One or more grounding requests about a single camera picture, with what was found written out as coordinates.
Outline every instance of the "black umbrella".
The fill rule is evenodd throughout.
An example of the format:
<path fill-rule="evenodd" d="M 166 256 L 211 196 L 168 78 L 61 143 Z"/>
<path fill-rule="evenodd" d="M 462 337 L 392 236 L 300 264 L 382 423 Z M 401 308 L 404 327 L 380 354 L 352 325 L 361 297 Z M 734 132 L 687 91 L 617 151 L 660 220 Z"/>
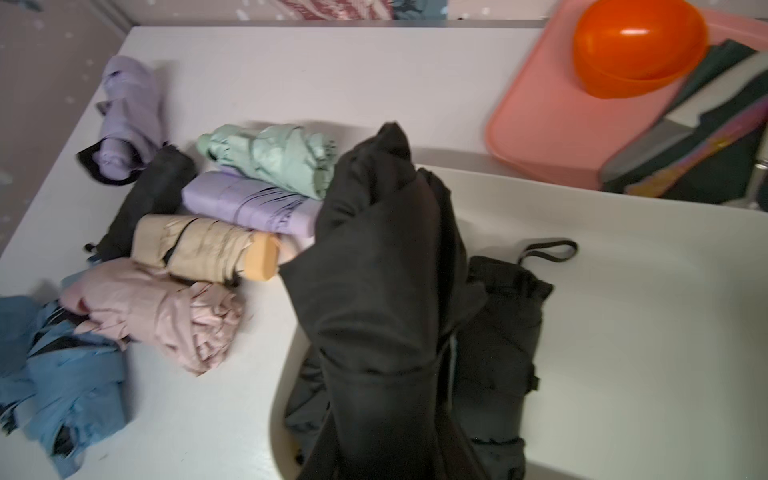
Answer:
<path fill-rule="evenodd" d="M 181 189 L 196 175 L 191 158 L 174 145 L 162 147 L 138 176 L 107 234 L 97 246 L 86 245 L 86 250 L 96 250 L 103 262 L 129 257 L 138 221 L 147 214 L 175 214 L 181 206 Z"/>
<path fill-rule="evenodd" d="M 385 124 L 339 160 L 316 243 L 281 267 L 330 402 L 301 478 L 485 477 L 448 413 L 449 339 L 486 298 L 449 195 Z"/>

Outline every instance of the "white countertop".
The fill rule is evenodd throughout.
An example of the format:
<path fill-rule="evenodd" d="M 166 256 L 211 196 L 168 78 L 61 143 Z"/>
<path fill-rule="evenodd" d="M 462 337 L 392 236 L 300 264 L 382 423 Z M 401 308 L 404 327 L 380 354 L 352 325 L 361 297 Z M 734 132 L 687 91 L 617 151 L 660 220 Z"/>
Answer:
<path fill-rule="evenodd" d="M 226 124 L 296 122 L 331 133 L 341 151 L 397 120 L 416 160 L 488 161 L 485 122 L 538 30 L 511 28 L 134 28 L 120 50 L 160 69 L 170 140 L 193 151 Z M 0 295 L 58 285 L 83 270 L 129 187 L 95 183 L 74 156 L 96 140 L 88 105 L 0 258 Z M 197 160 L 199 155 L 192 154 Z M 249 283 L 248 313 L 224 364 L 195 378 L 151 347 L 128 350 L 131 422 L 89 448 L 78 480 L 278 478 L 270 410 L 296 331 L 279 278 Z M 0 477 L 56 478 L 22 432 L 0 438 Z"/>

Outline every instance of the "fabric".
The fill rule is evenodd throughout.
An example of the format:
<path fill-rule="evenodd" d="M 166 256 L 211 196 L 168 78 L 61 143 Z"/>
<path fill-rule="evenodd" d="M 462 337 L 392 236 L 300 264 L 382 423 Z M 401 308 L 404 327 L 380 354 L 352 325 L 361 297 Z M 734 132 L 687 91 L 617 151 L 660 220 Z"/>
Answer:
<path fill-rule="evenodd" d="M 150 343 L 186 370 L 200 375 L 226 357 L 243 305 L 216 283 L 186 286 L 161 269 L 128 258 L 100 263 L 64 290 L 67 310 L 89 315 L 76 333 Z"/>
<path fill-rule="evenodd" d="M 0 298 L 0 427 L 8 434 L 18 427 L 15 409 L 35 394 L 27 372 L 27 352 L 40 310 L 28 296 Z"/>
<path fill-rule="evenodd" d="M 735 41 L 725 41 L 722 45 L 712 47 L 699 67 L 690 75 L 678 96 L 673 99 L 667 112 L 754 52 L 753 49 Z M 756 161 L 756 144 L 764 129 L 764 122 L 760 119 L 765 117 L 764 105 L 767 101 L 768 71 L 755 77 L 726 104 L 703 114 L 701 125 L 692 135 L 633 171 L 607 182 L 603 185 L 603 190 L 614 193 L 626 193 L 630 189 L 642 191 L 640 186 L 650 184 L 652 175 L 667 167 L 674 168 L 681 164 L 681 160 L 696 157 L 697 152 L 703 150 L 708 153 L 703 160 L 656 196 L 711 204 L 721 204 L 742 197 Z M 739 114 L 743 118 L 734 122 Z M 751 132 L 733 137 L 733 131 L 740 130 L 742 124 L 747 123 L 754 124 Z"/>
<path fill-rule="evenodd" d="M 525 475 L 520 439 L 523 398 L 536 388 L 533 356 L 541 306 L 554 287 L 522 266 L 487 257 L 469 261 L 488 302 L 459 330 L 453 412 L 491 480 Z"/>
<path fill-rule="evenodd" d="M 321 203 L 261 180 L 210 171 L 181 191 L 184 206 L 203 214 L 263 232 L 311 237 Z"/>
<path fill-rule="evenodd" d="M 397 124 L 342 157 L 315 244 L 280 273 L 330 405 L 319 433 L 329 441 L 317 441 L 300 478 L 459 475 L 442 452 L 473 454 L 442 441 L 452 420 L 440 372 L 450 336 L 485 292 L 468 282 L 449 191 L 415 171 Z"/>
<path fill-rule="evenodd" d="M 296 462 L 304 463 L 306 456 L 315 446 L 320 429 L 326 421 L 330 400 L 323 378 L 323 368 L 317 350 L 310 353 L 299 370 L 299 377 L 293 387 L 286 406 L 283 424 L 299 443 Z"/>
<path fill-rule="evenodd" d="M 101 141 L 78 154 L 91 176 L 103 184 L 136 181 L 163 144 L 160 89 L 141 62 L 115 55 L 101 77 L 107 100 L 96 105 L 104 115 Z"/>
<path fill-rule="evenodd" d="M 139 221 L 131 258 L 175 276 L 233 282 L 245 270 L 252 230 L 194 215 L 147 215 Z"/>
<path fill-rule="evenodd" d="M 181 189 L 197 175 L 194 162 L 174 145 L 166 145 L 141 172 L 107 234 L 95 247 L 106 262 L 129 257 L 138 221 L 147 214 L 175 214 L 181 206 Z"/>
<path fill-rule="evenodd" d="M 242 175 L 305 197 L 322 200 L 333 178 L 336 143 L 323 134 L 307 134 L 298 125 L 273 125 L 248 131 L 224 125 L 197 140 L 205 157 Z"/>
<path fill-rule="evenodd" d="M 67 478 L 89 445 L 125 426 L 123 355 L 110 340 L 76 335 L 86 318 L 58 301 L 41 308 L 28 297 L 1 298 L 0 319 L 2 427 L 23 427 Z"/>
<path fill-rule="evenodd" d="M 564 261 L 575 255 L 573 242 L 555 243 L 572 251 L 567 257 L 542 258 Z M 550 244 L 524 249 L 521 261 L 539 252 L 533 250 L 535 245 Z M 522 266 L 487 257 L 470 259 L 469 276 L 483 282 L 488 300 L 456 336 L 452 414 L 490 480 L 519 480 L 525 475 L 525 442 L 519 436 L 523 398 L 538 384 L 532 359 L 541 332 L 542 304 L 553 286 Z M 300 464 L 313 451 L 328 414 L 329 396 L 319 354 L 313 349 L 302 364 L 285 415 L 285 426 L 300 445 Z"/>
<path fill-rule="evenodd" d="M 304 20 L 444 20 L 446 0 L 276 0 Z"/>
<path fill-rule="evenodd" d="M 38 316 L 45 326 L 35 334 L 27 358 L 36 412 L 25 432 L 67 478 L 79 470 L 77 457 L 88 446 L 125 427 L 124 356 L 111 340 L 77 334 L 75 325 L 85 319 L 56 301 Z"/>

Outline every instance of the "pink tray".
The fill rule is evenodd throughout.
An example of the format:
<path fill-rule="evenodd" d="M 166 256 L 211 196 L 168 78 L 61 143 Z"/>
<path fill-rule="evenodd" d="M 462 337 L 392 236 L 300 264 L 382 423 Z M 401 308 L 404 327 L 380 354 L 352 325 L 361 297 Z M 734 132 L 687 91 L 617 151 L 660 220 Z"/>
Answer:
<path fill-rule="evenodd" d="M 581 87 L 571 44 L 595 0 L 563 0 L 485 127 L 488 151 L 535 180 L 597 190 L 600 167 L 648 129 L 683 80 L 642 97 L 601 100 Z M 768 50 L 768 23 L 708 9 L 710 43 Z"/>

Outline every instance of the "compact umbrella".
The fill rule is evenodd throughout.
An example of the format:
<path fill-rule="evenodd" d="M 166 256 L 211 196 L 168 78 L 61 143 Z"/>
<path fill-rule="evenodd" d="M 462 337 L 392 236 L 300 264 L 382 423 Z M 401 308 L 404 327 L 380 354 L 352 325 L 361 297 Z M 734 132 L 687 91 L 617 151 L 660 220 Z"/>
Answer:
<path fill-rule="evenodd" d="M 78 456 L 88 446 L 125 427 L 125 359 L 111 340 L 75 333 L 87 317 L 64 310 L 56 300 L 38 318 L 45 324 L 27 355 L 37 408 L 25 432 L 67 478 L 79 470 Z"/>
<path fill-rule="evenodd" d="M 316 243 L 281 267 L 330 404 L 300 478 L 485 478 L 449 414 L 449 340 L 486 300 L 449 194 L 385 124 L 339 160 Z"/>

